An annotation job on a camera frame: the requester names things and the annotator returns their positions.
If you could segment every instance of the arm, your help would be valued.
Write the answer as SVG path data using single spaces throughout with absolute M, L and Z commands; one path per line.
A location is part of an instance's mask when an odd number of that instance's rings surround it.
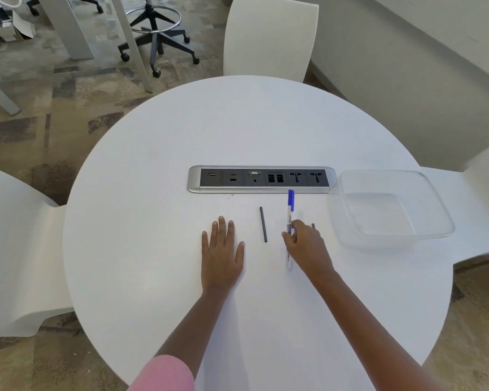
M 223 217 L 212 224 L 210 243 L 202 233 L 201 297 L 131 384 L 131 391 L 194 390 L 212 331 L 243 269 L 245 244 L 239 243 L 234 256 L 234 235 L 234 222 L 228 223 L 227 234 Z
M 442 391 L 333 269 L 320 233 L 302 221 L 283 232 L 286 248 L 317 289 L 377 391 Z

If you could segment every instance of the black pencil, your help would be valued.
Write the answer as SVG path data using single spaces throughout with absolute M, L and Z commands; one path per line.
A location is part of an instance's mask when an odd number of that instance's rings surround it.
M 262 207 L 259 207 L 259 210 L 261 211 L 261 222 L 263 223 L 264 242 L 267 243 L 268 242 L 268 239 L 267 239 L 267 227 L 264 224 L 263 208 Z

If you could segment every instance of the carpeted floor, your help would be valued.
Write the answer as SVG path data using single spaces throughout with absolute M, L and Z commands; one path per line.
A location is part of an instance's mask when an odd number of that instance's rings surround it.
M 0 170 L 65 204 L 85 158 L 123 115 L 152 95 L 202 78 L 222 75 L 222 47 L 232 0 L 154 0 L 177 8 L 181 26 L 201 59 L 165 46 L 158 58 L 154 93 L 144 91 L 132 62 L 119 58 L 123 34 L 111 1 L 71 1 L 95 59 L 74 61 L 40 8 L 33 40 L 0 45 L 0 87 L 22 112 L 0 108 Z M 143 0 L 123 0 L 125 9 Z M 145 64 L 150 45 L 141 48 Z M 308 72 L 305 83 L 324 86 Z M 156 115 L 157 129 L 160 126 Z M 455 276 L 453 300 L 437 345 L 424 364 L 447 389 L 489 391 L 489 268 Z M 36 336 L 0 338 L 0 390 L 122 390 L 127 386 L 96 353 L 73 313 L 48 319 Z

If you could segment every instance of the round white table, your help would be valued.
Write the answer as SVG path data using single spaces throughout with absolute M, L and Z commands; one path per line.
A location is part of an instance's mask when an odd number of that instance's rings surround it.
M 221 77 L 160 94 L 123 117 L 85 161 L 65 216 L 74 308 L 107 364 L 131 383 L 201 294 L 201 231 L 219 215 L 246 242 L 243 276 L 225 304 L 196 389 L 369 390 L 322 299 L 285 269 L 284 194 L 195 194 L 193 165 L 418 169 L 383 126 L 320 89 L 268 77 Z M 263 206 L 268 242 L 263 240 Z M 422 363 L 450 301 L 447 239 L 393 255 L 336 240 L 325 194 L 300 194 L 347 284 Z

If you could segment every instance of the person's left hand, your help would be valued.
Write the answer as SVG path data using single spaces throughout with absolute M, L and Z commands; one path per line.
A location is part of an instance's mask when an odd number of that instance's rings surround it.
M 219 224 L 216 221 L 212 223 L 210 243 L 206 232 L 203 231 L 201 236 L 203 292 L 215 289 L 228 294 L 239 278 L 245 260 L 245 244 L 244 241 L 239 243 L 234 257 L 234 235 L 234 221 L 228 222 L 227 234 L 223 217 L 219 217 Z

